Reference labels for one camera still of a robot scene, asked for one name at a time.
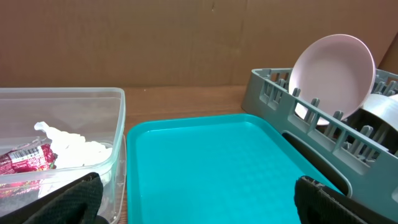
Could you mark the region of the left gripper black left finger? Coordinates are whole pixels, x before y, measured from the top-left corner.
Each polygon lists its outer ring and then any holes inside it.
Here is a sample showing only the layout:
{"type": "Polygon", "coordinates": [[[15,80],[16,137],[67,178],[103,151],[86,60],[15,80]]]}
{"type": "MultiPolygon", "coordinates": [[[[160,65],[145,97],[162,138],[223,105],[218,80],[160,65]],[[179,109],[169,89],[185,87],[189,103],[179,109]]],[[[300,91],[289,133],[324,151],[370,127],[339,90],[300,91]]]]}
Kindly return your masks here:
{"type": "Polygon", "coordinates": [[[103,224],[104,218],[98,215],[102,197],[100,175],[91,172],[1,217],[1,223],[103,224]]]}

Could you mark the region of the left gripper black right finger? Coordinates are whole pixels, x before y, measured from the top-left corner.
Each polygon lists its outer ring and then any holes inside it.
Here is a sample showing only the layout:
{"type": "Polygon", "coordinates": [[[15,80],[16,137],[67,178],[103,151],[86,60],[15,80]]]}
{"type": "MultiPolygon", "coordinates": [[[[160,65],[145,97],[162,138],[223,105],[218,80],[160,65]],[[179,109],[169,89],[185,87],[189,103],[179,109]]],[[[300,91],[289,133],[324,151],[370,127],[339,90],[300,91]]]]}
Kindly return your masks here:
{"type": "Polygon", "coordinates": [[[294,202],[302,224],[397,224],[306,175],[295,183],[294,202]]]}

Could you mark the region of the white tissue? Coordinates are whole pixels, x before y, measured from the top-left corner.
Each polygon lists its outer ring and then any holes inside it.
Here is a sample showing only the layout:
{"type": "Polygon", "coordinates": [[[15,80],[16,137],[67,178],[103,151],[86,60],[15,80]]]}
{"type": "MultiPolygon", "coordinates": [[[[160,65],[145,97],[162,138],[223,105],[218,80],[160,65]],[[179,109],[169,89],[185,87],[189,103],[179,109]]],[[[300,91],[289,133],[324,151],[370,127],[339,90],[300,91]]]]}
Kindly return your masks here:
{"type": "Polygon", "coordinates": [[[57,155],[54,162],[58,169],[92,166],[107,160],[113,152],[108,143],[87,141],[80,134],[60,131],[41,121],[34,125],[36,131],[42,131],[52,142],[51,150],[57,155]]]}

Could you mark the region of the red snack wrapper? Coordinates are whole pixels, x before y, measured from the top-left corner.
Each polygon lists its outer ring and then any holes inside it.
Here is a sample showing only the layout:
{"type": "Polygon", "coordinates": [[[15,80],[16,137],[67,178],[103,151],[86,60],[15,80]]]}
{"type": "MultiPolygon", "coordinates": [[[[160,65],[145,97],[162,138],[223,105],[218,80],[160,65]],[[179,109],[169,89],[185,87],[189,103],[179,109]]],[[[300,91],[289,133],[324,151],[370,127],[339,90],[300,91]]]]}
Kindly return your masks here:
{"type": "MultiPolygon", "coordinates": [[[[49,144],[11,150],[1,156],[1,175],[55,169],[57,157],[49,144]]],[[[38,190],[39,184],[39,180],[1,184],[1,199],[38,190]]]]}

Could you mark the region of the grey bowl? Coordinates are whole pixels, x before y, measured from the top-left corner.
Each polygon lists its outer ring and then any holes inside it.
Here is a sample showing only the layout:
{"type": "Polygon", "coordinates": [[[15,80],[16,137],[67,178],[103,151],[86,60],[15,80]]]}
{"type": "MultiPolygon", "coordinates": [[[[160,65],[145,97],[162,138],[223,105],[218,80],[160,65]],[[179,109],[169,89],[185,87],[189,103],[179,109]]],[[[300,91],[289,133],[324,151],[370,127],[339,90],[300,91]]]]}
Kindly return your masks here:
{"type": "Polygon", "coordinates": [[[370,94],[361,108],[397,131],[397,95],[370,94]]]}

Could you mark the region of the large pink plate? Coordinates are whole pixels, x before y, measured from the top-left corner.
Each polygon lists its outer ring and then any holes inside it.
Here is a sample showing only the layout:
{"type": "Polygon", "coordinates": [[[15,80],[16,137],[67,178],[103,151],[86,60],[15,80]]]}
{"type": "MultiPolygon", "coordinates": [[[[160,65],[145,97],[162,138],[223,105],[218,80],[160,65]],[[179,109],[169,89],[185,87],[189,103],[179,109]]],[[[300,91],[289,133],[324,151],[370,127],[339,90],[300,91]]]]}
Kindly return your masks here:
{"type": "Polygon", "coordinates": [[[289,93],[300,89],[299,99],[318,98],[318,108],[332,116],[336,111],[346,119],[371,94],[376,66],[368,46],[347,34],[323,37],[297,59],[289,77],[289,93]]]}

